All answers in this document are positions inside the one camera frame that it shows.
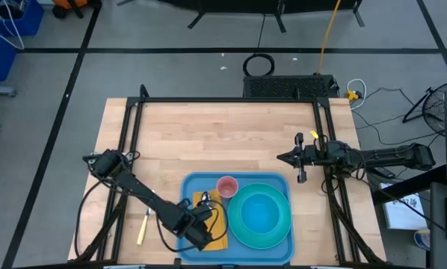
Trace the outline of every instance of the teal bowl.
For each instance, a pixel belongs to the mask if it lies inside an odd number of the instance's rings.
[[[234,236],[260,250],[277,246],[292,227],[289,201],[276,188],[262,183],[238,190],[230,201],[228,218]]]

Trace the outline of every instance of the wooden table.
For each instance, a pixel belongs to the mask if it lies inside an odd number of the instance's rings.
[[[125,111],[125,99],[108,99],[96,143],[96,152],[116,149]],[[331,99],[336,137],[359,148],[348,100]],[[133,116],[130,121],[130,144]],[[297,183],[297,170],[278,161],[278,154],[293,148],[294,136],[303,132],[312,143],[315,130],[311,104],[304,103],[146,103],[141,119],[134,174],[166,200],[178,202],[184,177],[195,171],[272,171],[285,176],[291,188],[295,255],[292,265],[337,265],[336,245],[328,199],[321,191],[322,167],[306,167],[308,181]],[[347,179],[354,225],[365,242],[386,259],[368,185]],[[87,178],[86,190],[96,183]],[[87,198],[81,215],[78,245],[82,252],[102,225],[108,189],[100,185]],[[129,198],[119,263],[172,264],[177,254],[168,251],[157,233],[155,215],[149,217],[146,237],[137,245],[147,207]],[[348,234],[342,226],[346,259],[351,260]],[[176,239],[165,232],[166,241]],[[106,249],[110,257],[114,233]],[[71,248],[70,259],[74,258]]]

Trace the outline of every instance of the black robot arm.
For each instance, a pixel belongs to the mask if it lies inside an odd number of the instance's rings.
[[[162,226],[176,237],[185,237],[198,250],[203,250],[212,242],[212,234],[207,231],[205,220],[212,216],[212,210],[205,202],[200,202],[190,209],[191,201],[184,199],[178,204],[163,200],[146,185],[142,184],[129,169],[129,160],[117,150],[105,150],[101,155],[83,157],[87,162],[90,173],[102,184],[109,187],[115,184],[123,194],[115,206],[109,220],[104,223],[93,242],[75,261],[88,261],[97,250],[102,239],[107,236],[113,222],[123,209],[125,195],[133,196],[155,211]]]
[[[303,134],[295,136],[295,147],[291,152],[277,158],[298,168],[298,183],[306,181],[305,165],[328,166],[332,174],[348,178],[360,168],[405,166],[417,170],[430,170],[436,162],[431,150],[425,145],[412,143],[390,149],[358,150],[337,140],[327,141],[322,149],[313,145],[303,145]]]

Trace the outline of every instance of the pink cup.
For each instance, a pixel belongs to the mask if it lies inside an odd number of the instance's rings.
[[[238,182],[231,176],[222,176],[217,181],[217,192],[223,198],[232,198],[238,191]]]

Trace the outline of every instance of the yellow cloth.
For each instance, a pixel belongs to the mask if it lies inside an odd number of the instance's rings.
[[[199,191],[194,193],[193,195],[193,204],[194,206],[200,202],[200,200],[202,199],[202,194],[203,191]],[[218,194],[217,190],[211,190],[209,191],[211,200],[215,200],[217,202],[222,203],[222,198],[220,196],[220,194]],[[214,225],[214,228],[212,228],[212,238],[217,238],[218,236],[221,236],[224,232],[225,232],[225,217],[224,216],[224,211],[222,210],[222,208],[219,205],[215,205],[214,207],[215,209],[217,209],[218,211],[218,219],[217,222]],[[207,225],[207,229],[210,229],[210,226],[212,225],[212,223],[214,223],[215,218],[217,217],[217,212],[215,210],[212,210],[212,216],[206,220],[206,225]],[[206,246],[206,248],[204,248],[203,250],[206,251],[210,251],[210,250],[224,250],[226,249],[229,245],[228,245],[228,237],[226,235],[224,235],[222,238],[220,238],[217,241],[213,241],[210,242],[210,244],[208,244]]]

